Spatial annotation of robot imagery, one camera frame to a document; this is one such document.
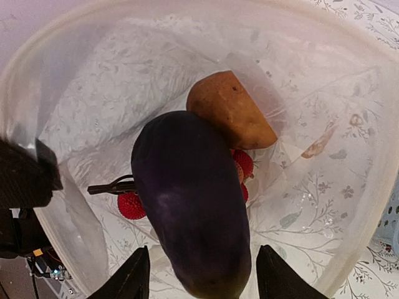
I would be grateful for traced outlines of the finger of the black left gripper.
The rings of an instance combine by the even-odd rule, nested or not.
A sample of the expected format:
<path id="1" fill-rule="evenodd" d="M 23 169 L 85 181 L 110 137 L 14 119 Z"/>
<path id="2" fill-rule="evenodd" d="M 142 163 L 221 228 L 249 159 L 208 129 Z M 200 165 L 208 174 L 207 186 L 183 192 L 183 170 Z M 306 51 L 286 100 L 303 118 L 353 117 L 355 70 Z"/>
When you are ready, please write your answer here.
<path id="1" fill-rule="evenodd" d="M 57 157 L 35 140 L 36 157 L 21 146 L 1 140 L 1 208 L 46 207 L 54 191 L 63 189 Z"/>

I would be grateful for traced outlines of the clear zip top bag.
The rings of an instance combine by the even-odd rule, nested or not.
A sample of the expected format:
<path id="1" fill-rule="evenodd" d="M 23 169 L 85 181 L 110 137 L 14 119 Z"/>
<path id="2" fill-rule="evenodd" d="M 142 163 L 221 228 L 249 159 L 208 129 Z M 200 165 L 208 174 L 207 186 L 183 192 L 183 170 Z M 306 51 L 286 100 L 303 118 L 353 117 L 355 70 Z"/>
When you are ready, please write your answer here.
<path id="1" fill-rule="evenodd" d="M 223 70 L 277 135 L 252 152 L 251 250 L 272 245 L 331 297 L 395 183 L 397 53 L 304 1 L 1 2 L 1 135 L 56 154 L 64 188 L 36 213 L 84 295 L 147 246 L 150 297 L 188 297 L 149 221 L 87 187 L 129 173 L 143 125 Z"/>

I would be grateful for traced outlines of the light blue plastic basket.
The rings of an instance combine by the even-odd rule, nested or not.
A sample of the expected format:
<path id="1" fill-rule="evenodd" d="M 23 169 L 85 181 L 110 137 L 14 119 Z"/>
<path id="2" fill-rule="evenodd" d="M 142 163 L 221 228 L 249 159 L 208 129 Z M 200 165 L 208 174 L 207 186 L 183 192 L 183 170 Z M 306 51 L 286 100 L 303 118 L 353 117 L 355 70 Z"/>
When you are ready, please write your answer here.
<path id="1" fill-rule="evenodd" d="M 373 240 L 390 245 L 394 254 L 398 256 L 398 178 L 377 225 Z"/>

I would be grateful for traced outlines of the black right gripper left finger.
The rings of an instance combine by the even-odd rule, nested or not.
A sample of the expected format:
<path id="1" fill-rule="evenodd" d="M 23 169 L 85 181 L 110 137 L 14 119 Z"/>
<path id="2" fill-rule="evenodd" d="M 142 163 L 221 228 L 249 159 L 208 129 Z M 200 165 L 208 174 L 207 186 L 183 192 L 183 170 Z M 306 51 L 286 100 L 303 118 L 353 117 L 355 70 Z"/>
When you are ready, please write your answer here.
<path id="1" fill-rule="evenodd" d="M 149 299 L 150 258 L 140 247 L 90 299 Z"/>

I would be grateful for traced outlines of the brown potato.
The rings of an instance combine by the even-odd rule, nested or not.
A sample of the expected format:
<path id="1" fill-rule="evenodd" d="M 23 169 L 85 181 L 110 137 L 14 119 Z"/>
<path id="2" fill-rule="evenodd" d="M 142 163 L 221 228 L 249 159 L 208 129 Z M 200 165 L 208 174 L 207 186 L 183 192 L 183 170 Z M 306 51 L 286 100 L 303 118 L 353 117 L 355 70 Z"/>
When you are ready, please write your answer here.
<path id="1" fill-rule="evenodd" d="M 211 122 L 234 150 L 268 148 L 277 135 L 232 71 L 211 74 L 188 93 L 186 109 Z"/>

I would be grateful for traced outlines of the purple eggplant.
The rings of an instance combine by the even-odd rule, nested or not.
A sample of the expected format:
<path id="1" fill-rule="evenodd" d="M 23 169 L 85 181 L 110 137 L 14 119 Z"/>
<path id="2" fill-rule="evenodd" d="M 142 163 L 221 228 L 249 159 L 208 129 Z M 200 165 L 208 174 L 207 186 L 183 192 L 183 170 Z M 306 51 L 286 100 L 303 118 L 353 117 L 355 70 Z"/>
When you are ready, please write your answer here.
<path id="1" fill-rule="evenodd" d="M 132 150 L 137 193 L 185 290 L 239 298 L 251 274 L 249 221 L 229 147 L 188 111 L 149 121 Z"/>

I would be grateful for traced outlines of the red cherry tomato cluster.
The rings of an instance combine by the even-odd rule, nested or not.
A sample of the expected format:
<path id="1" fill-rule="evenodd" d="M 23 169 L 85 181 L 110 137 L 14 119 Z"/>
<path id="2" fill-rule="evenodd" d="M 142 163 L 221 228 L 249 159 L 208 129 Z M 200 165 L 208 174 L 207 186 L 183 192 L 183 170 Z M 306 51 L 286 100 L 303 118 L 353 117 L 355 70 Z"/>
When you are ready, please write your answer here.
<path id="1" fill-rule="evenodd" d="M 244 202 L 247 202 L 249 191 L 245 186 L 245 181 L 254 177 L 254 162 L 250 155 L 241 149 L 232 149 L 231 154 L 236 164 Z M 139 220 L 147 215 L 138 196 L 132 174 L 121 176 L 108 184 L 89 186 L 87 192 L 90 195 L 104 193 L 116 195 L 118 210 L 128 220 Z"/>

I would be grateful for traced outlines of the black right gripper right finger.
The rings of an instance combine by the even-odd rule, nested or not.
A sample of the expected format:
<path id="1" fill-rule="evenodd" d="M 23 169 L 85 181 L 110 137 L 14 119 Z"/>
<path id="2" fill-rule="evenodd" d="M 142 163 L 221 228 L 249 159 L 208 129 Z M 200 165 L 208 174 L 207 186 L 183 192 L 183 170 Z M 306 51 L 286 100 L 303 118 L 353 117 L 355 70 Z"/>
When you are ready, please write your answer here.
<path id="1" fill-rule="evenodd" d="M 256 273 L 262 299 L 327 299 L 303 280 L 270 245 L 260 247 Z"/>

